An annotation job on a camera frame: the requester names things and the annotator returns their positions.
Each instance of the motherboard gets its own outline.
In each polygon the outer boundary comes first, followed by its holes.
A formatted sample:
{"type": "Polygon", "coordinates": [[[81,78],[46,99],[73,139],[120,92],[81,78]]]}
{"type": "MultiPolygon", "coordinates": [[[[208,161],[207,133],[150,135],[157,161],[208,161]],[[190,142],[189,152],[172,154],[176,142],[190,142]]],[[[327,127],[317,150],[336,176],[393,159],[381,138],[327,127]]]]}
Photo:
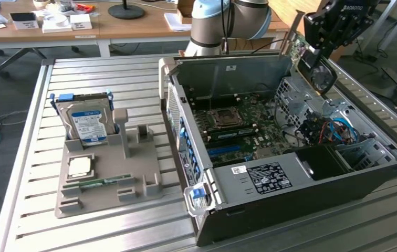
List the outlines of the motherboard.
{"type": "Polygon", "coordinates": [[[190,103],[213,167],[280,155],[291,148],[280,126],[272,120],[271,102],[272,99],[252,93],[231,97],[224,102],[205,100],[190,103]]]}

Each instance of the green circuit board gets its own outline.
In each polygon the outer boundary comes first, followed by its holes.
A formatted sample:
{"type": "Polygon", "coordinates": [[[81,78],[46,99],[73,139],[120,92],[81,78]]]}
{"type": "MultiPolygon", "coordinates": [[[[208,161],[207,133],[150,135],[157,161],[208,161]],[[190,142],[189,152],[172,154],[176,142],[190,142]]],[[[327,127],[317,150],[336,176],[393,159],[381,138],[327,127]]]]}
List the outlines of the green circuit board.
{"type": "MultiPolygon", "coordinates": [[[[205,137],[205,133],[203,133],[203,142],[208,154],[212,150],[233,146],[237,147],[236,151],[216,155],[209,154],[213,167],[239,163],[240,161],[260,159],[267,156],[280,155],[284,150],[292,147],[281,134],[280,127],[273,120],[268,119],[272,110],[272,108],[265,106],[268,102],[271,101],[247,95],[240,97],[237,106],[217,109],[219,111],[229,110],[232,113],[236,113],[240,117],[240,123],[247,126],[255,124],[255,127],[252,128],[256,129],[256,131],[248,136],[239,136],[216,141],[209,141],[205,137]]],[[[195,122],[201,132],[217,127],[213,116],[215,111],[216,109],[192,110],[195,122]]],[[[232,132],[231,127],[228,127],[225,133],[227,132],[232,132]]]]}

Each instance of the floor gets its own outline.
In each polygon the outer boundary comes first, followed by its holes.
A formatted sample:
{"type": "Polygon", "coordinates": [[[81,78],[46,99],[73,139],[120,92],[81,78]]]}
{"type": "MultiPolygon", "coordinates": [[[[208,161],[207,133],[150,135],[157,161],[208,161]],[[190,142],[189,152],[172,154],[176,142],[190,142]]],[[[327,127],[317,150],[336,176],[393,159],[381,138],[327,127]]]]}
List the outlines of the floor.
{"type": "MultiPolygon", "coordinates": [[[[377,34],[371,45],[380,39],[381,34],[377,34]]],[[[112,55],[129,55],[129,54],[160,54],[174,53],[178,49],[184,49],[186,42],[170,42],[170,43],[145,43],[128,44],[114,46],[118,54],[112,55]]],[[[45,48],[41,52],[48,58],[77,58],[77,57],[97,57],[96,46],[81,46],[80,53],[70,51],[69,47],[45,48]]],[[[5,50],[5,54],[10,55],[16,50],[5,50]]],[[[388,58],[379,58],[375,63],[379,67],[389,67],[397,71],[397,40],[391,43],[387,49],[388,58]]],[[[6,71],[10,73],[9,79],[0,77],[0,114],[9,113],[17,110],[25,110],[30,103],[30,97],[34,87],[34,81],[37,78],[40,59],[34,54],[25,55],[18,61],[12,64],[6,71]]],[[[347,70],[353,77],[361,77],[373,69],[367,65],[355,61],[351,57],[343,57],[339,60],[339,65],[347,70]]],[[[383,83],[380,73],[368,75],[361,78],[361,83],[383,83]]],[[[18,121],[24,118],[24,115],[17,115],[10,118],[13,121],[18,121]]],[[[20,135],[22,131],[22,124],[4,126],[1,129],[2,141],[0,143],[0,207],[2,198],[5,195],[8,177],[13,164],[14,154],[17,151],[20,135]]]]}

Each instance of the power supply label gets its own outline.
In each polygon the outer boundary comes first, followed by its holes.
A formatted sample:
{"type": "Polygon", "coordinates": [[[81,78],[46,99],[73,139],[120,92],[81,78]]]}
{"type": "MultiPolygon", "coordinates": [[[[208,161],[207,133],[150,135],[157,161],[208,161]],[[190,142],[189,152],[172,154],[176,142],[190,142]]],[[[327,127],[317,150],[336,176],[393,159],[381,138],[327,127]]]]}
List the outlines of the power supply label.
{"type": "Polygon", "coordinates": [[[94,145],[97,141],[105,140],[106,131],[100,118],[98,110],[72,113],[78,138],[85,142],[85,145],[94,145]]]}
{"type": "Polygon", "coordinates": [[[247,168],[247,172],[259,194],[291,187],[277,162],[247,168]]]}

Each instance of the metal workbench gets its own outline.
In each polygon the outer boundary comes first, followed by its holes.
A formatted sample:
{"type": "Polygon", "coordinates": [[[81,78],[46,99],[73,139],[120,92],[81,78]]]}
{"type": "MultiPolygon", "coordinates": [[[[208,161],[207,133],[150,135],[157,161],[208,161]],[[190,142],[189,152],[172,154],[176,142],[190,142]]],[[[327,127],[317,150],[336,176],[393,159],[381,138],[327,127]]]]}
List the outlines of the metal workbench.
{"type": "MultiPolygon", "coordinates": [[[[364,199],[207,247],[195,247],[157,97],[165,55],[60,59],[41,66],[0,215],[0,251],[397,251],[397,179],[364,199]],[[53,215],[64,128],[49,93],[110,89],[128,127],[148,123],[162,198],[64,219],[53,215]]],[[[343,85],[397,131],[397,117],[339,70],[343,85]]],[[[329,91],[328,97],[337,96],[329,91]]]]}

